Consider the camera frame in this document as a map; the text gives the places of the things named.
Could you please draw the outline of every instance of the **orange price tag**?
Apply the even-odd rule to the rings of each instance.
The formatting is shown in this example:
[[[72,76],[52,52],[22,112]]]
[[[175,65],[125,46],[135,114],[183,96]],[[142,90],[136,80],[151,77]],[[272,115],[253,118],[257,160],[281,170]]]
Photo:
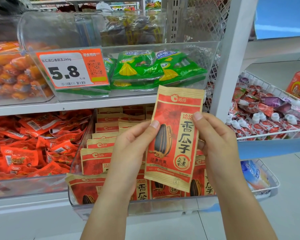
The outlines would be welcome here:
[[[109,85],[100,48],[36,53],[56,90]]]

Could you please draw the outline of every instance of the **hand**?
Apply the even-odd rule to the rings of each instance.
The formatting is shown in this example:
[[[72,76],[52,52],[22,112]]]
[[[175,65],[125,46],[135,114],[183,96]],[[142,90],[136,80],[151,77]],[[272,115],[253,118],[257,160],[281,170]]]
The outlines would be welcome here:
[[[151,124],[150,121],[146,121],[133,126],[116,138],[102,194],[108,192],[130,200],[136,189],[136,178],[143,154],[156,137],[159,128],[158,121],[154,120]]]
[[[208,180],[216,190],[247,183],[244,179],[236,134],[209,113],[196,112],[193,122],[199,131],[198,149],[206,156]]]

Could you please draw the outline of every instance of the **blue panel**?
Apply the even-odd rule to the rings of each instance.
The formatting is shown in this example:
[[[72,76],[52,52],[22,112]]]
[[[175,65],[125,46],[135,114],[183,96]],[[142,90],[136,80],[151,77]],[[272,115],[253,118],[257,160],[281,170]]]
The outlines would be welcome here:
[[[255,31],[257,39],[300,36],[300,0],[259,0]]]
[[[300,152],[300,138],[238,141],[238,147],[241,160],[280,156]]]

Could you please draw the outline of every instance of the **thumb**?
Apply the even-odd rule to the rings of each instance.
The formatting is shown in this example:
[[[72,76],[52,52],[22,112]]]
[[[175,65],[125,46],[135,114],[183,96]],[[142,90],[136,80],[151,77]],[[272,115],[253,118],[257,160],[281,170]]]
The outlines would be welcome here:
[[[195,127],[200,132],[200,139],[205,141],[208,146],[218,145],[221,137],[211,124],[204,118],[202,113],[195,112],[192,116]]]
[[[152,121],[148,128],[130,144],[131,149],[142,150],[143,153],[147,149],[150,142],[156,137],[159,128],[159,121]]]

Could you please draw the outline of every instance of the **person's right hand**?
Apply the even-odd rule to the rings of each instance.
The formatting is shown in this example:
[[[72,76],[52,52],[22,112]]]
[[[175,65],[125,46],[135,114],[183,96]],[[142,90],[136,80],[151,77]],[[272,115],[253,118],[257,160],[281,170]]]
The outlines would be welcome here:
[[[244,179],[236,134],[209,113],[196,112],[193,122],[199,131],[198,149],[206,159],[208,180],[218,193],[224,187],[247,183]]]

